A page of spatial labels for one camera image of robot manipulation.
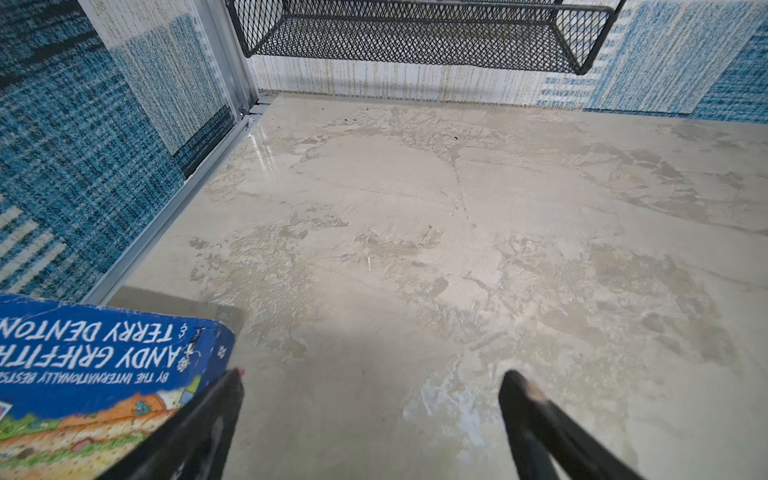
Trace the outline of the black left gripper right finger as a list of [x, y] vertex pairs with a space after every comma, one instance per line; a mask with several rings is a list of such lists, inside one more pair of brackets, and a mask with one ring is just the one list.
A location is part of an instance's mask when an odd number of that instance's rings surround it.
[[517, 370], [502, 379], [498, 402], [518, 477], [557, 479], [638, 479], [614, 456]]

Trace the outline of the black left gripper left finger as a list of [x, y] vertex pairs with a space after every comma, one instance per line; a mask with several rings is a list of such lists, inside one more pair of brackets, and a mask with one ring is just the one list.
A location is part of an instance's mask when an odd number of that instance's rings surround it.
[[221, 479], [244, 399], [230, 369], [182, 407], [102, 479]]

